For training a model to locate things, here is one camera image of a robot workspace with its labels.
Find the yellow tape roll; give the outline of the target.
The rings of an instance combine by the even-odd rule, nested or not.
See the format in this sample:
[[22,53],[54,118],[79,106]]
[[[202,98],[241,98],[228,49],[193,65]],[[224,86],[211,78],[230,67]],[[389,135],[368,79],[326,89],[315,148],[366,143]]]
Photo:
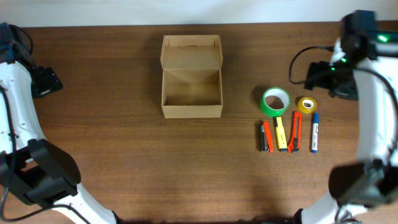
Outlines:
[[302,113],[309,114],[316,110],[317,102],[311,97],[302,97],[297,107]]

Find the green tape roll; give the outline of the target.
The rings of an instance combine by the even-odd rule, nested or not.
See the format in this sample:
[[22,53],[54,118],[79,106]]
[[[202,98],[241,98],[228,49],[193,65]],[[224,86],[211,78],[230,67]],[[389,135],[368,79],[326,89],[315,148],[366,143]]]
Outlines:
[[260,102],[261,111],[270,117],[282,116],[290,106],[290,96],[282,88],[272,87],[267,89]]

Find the yellow highlighter pen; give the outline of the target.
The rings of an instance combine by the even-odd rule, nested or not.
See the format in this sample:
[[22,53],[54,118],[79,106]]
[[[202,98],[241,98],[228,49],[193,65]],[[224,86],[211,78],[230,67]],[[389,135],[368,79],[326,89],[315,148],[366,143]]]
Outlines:
[[285,130],[280,116],[274,118],[275,121],[275,133],[277,138],[277,145],[279,151],[287,152],[287,141],[285,136]]

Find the brown cardboard box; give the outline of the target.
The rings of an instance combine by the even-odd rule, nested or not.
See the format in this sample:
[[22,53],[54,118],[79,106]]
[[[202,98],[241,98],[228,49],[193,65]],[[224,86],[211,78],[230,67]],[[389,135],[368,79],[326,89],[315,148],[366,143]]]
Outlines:
[[165,35],[160,62],[165,119],[221,117],[223,52],[219,35]]

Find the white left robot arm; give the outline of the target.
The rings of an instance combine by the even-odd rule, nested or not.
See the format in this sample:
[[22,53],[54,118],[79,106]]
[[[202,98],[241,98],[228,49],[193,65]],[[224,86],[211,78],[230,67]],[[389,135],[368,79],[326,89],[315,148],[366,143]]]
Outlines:
[[34,98],[63,85],[52,68],[36,66],[33,48],[26,31],[1,24],[1,221],[55,210],[74,223],[121,223],[84,188],[72,156],[46,139]]

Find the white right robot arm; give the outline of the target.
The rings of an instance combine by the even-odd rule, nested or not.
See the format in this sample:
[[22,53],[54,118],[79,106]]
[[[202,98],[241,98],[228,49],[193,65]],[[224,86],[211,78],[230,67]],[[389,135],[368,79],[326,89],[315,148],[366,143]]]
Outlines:
[[354,223],[397,200],[397,33],[380,30],[375,12],[357,10],[342,18],[330,51],[329,62],[310,64],[302,84],[358,102],[358,153],[331,171],[328,192],[298,210],[294,223]]

